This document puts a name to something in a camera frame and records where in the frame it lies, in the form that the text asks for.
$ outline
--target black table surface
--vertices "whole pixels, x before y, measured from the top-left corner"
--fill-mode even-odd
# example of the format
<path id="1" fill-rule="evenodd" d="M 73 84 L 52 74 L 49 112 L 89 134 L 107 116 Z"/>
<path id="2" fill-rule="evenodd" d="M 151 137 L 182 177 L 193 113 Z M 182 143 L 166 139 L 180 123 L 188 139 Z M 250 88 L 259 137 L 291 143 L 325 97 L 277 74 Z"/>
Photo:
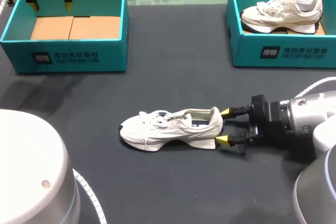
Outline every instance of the black table surface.
<path id="1" fill-rule="evenodd" d="M 61 135 L 108 223 L 296 223 L 292 190 L 312 161 L 295 138 L 248 149 L 173 142 L 156 153 L 126 147 L 118 126 L 139 111 L 242 106 L 294 97 L 333 70 L 234 68 L 225 5 L 130 7 L 125 73 L 18 75 L 1 49 L 0 107 L 28 112 Z M 11 9 L 5 9 L 3 29 Z M 336 89 L 325 84 L 317 92 Z M 226 132 L 240 131 L 229 124 Z M 99 223 L 80 188 L 80 223 Z"/>

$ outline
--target shoe insole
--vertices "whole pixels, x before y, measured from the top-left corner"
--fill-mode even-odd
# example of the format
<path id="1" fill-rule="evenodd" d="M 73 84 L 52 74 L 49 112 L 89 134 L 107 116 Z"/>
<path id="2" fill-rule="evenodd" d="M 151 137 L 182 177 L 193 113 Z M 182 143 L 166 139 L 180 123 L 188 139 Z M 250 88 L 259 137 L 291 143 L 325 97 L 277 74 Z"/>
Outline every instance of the shoe insole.
<path id="1" fill-rule="evenodd" d="M 209 125 L 208 121 L 202 121 L 202 120 L 192 120 L 192 127 L 196 128 L 205 128 Z"/>

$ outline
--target shoe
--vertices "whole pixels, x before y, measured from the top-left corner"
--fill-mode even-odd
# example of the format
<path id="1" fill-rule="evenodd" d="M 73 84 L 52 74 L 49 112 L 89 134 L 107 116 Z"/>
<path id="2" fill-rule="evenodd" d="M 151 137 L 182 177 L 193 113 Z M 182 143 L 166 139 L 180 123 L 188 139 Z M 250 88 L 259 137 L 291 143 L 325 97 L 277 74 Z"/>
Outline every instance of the shoe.
<path id="1" fill-rule="evenodd" d="M 223 128 L 218 108 L 188 109 L 176 113 L 140 112 L 120 125 L 120 136 L 140 150 L 156 152 L 171 140 L 182 140 L 195 148 L 215 149 L 215 137 Z"/>
<path id="2" fill-rule="evenodd" d="M 240 18 L 243 27 L 258 33 L 270 33 L 283 27 L 297 33 L 314 34 L 322 11 L 322 0 L 270 0 L 243 10 Z"/>

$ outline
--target box logo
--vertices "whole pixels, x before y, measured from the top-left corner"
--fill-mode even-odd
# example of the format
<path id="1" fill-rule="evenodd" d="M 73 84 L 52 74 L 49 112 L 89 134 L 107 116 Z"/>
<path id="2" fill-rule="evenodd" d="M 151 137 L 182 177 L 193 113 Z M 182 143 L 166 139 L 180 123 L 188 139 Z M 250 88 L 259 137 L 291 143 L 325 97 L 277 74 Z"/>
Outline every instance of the box logo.
<path id="1" fill-rule="evenodd" d="M 53 64 L 48 52 L 32 52 L 31 55 L 37 64 Z"/>
<path id="2" fill-rule="evenodd" d="M 278 57 L 280 47 L 263 47 L 261 50 L 260 58 L 261 59 L 276 59 Z"/>

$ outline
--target shoe box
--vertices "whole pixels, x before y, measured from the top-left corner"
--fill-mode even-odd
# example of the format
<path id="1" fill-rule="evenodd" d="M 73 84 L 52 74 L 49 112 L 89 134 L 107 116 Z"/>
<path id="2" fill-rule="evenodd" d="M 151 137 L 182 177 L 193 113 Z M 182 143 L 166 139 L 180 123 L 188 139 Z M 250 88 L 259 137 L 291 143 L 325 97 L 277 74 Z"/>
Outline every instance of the shoe box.
<path id="1" fill-rule="evenodd" d="M 125 71 L 127 0 L 17 0 L 0 44 L 18 73 Z"/>
<path id="2" fill-rule="evenodd" d="M 271 34 L 244 31 L 239 13 L 267 1 L 227 2 L 226 24 L 235 67 L 336 68 L 336 0 L 323 0 L 323 16 L 313 35 L 286 29 Z"/>

